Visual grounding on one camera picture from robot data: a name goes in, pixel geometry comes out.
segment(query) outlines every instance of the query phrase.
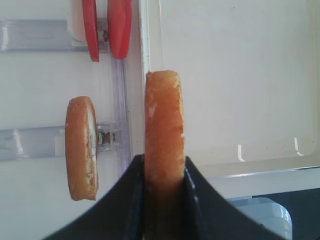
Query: white tray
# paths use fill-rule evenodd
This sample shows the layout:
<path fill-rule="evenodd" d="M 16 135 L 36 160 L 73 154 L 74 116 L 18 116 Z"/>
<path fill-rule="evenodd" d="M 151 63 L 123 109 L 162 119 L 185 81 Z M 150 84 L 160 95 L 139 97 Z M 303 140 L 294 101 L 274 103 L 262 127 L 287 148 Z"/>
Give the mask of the white tray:
<path fill-rule="evenodd" d="M 320 165 L 317 1 L 144 3 L 144 69 L 179 72 L 186 154 L 202 174 Z"/>

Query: round bread slice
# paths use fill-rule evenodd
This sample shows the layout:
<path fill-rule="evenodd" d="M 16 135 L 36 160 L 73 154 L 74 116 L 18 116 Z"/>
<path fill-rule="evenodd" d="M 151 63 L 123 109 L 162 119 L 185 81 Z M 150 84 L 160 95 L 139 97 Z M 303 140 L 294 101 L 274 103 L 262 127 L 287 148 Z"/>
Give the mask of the round bread slice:
<path fill-rule="evenodd" d="M 145 124 L 145 239 L 180 239 L 185 136 L 176 72 L 147 74 Z"/>
<path fill-rule="evenodd" d="M 69 102 L 65 120 L 65 158 L 71 198 L 75 201 L 96 200 L 96 113 L 87 96 L 79 96 Z"/>

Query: black holder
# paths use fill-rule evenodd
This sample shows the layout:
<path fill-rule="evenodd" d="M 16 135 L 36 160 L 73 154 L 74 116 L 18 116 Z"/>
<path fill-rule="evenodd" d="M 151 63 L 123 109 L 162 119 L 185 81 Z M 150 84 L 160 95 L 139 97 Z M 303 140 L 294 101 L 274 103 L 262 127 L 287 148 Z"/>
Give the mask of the black holder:
<path fill-rule="evenodd" d="M 144 156 L 137 155 L 96 205 L 46 240 L 142 240 L 144 187 Z M 284 240 L 228 203 L 189 157 L 182 192 L 182 240 Z"/>

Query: red plastic piece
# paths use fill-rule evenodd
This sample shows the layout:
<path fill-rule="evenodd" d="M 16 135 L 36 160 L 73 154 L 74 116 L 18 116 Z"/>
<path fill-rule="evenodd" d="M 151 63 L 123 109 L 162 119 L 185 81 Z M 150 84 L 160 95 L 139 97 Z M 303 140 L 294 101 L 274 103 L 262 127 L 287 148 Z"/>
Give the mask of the red plastic piece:
<path fill-rule="evenodd" d="M 99 62 L 96 0 L 82 0 L 85 39 L 93 62 Z"/>
<path fill-rule="evenodd" d="M 124 59 L 130 44 L 132 0 L 109 0 L 107 19 L 112 55 L 116 59 Z"/>

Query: bread crust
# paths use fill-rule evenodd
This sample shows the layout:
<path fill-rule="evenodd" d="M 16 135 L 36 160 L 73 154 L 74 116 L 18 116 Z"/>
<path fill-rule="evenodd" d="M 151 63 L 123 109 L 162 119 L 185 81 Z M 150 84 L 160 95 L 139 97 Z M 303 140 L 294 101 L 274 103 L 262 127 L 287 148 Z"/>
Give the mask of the bread crust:
<path fill-rule="evenodd" d="M 176 72 L 147 74 L 145 124 L 145 237 L 180 239 L 185 135 L 181 84 Z"/>
<path fill-rule="evenodd" d="M 96 200 L 98 191 L 96 113 L 91 99 L 70 100 L 65 120 L 65 158 L 73 200 Z"/>

